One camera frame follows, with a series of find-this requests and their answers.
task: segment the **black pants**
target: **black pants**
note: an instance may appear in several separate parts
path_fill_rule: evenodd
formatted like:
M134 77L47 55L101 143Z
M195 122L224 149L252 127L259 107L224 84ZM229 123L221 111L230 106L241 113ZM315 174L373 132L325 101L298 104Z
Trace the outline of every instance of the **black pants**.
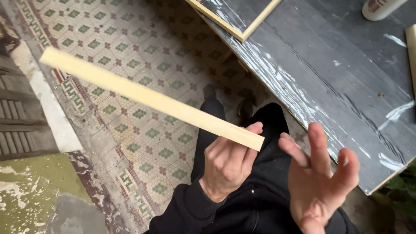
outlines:
M205 100L200 110L222 120L226 120L223 105L214 97ZM260 135L263 136L265 140L254 161L251 175L246 179L244 184L252 183L267 186L272 192L280 194L283 197L289 197L287 173L290 165L290 156L283 152L277 145L282 132L289 134L283 110L277 103L267 104L259 109L253 117L246 120L242 124L242 127L247 127L255 122L263 123L263 132ZM217 137L218 136L213 133L199 129L195 159L191 173L192 182L198 176L204 174L204 150L214 142Z

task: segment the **dirty floor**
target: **dirty floor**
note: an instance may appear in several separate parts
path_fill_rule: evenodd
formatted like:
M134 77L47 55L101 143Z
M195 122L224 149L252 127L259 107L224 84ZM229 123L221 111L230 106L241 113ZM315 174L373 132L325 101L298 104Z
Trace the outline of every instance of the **dirty floor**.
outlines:
M233 123L240 100L261 86L235 58L224 62L227 46L183 0L2 2L35 57L53 45L196 108L202 89L213 84ZM44 72L97 174L125 219L132 219L131 232L147 230L174 187L190 183L198 128L65 72ZM268 91L264 96L263 105L278 102ZM306 132L285 116L291 135L309 152ZM362 217L374 210L356 193L345 207L366 229Z

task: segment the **green plant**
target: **green plant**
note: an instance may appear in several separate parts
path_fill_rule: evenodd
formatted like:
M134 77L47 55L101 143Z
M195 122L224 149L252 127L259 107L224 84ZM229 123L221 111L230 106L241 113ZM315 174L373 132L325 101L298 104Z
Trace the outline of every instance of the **green plant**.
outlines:
M416 232L416 163L392 178L373 197L379 203L391 206L410 231Z

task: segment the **tile floor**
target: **tile floor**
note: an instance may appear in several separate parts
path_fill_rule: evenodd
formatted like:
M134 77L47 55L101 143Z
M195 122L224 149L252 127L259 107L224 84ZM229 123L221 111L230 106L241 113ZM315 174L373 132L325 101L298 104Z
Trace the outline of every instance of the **tile floor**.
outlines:
M261 86L183 0L18 0L19 18L44 50L53 45L190 106L217 87L226 117ZM180 183L190 183L198 128L172 116L52 70L71 106L86 121L92 151L119 184L136 224L147 229ZM265 91L265 101L278 102ZM309 152L306 132L285 112L291 135Z

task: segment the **white bottle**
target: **white bottle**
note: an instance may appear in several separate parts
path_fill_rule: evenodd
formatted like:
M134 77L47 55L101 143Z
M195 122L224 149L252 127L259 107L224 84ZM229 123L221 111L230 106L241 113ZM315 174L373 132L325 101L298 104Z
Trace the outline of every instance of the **white bottle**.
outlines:
M407 0L367 0L366 3L364 3L362 13L368 20L382 20L406 1Z

